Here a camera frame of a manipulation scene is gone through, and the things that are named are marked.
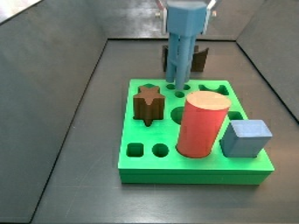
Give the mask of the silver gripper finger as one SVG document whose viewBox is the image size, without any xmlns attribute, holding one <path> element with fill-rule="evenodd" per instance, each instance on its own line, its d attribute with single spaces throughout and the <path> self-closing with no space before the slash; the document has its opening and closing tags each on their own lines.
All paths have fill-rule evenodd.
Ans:
<svg viewBox="0 0 299 224">
<path fill-rule="evenodd" d="M 161 19 L 161 34 L 167 33 L 165 26 L 167 26 L 167 8 L 164 0 L 155 0 L 157 6 L 156 17 Z"/>
<path fill-rule="evenodd" d="M 205 34 L 205 32 L 207 32 L 209 18 L 211 18 L 211 12 L 212 12 L 212 8 L 216 5 L 216 2 L 217 2 L 217 0 L 209 0 L 208 6 L 207 6 L 207 13 L 205 13 L 205 19 L 204 19 L 204 25 L 203 25 L 203 32 L 201 32 L 201 34 Z"/>
</svg>

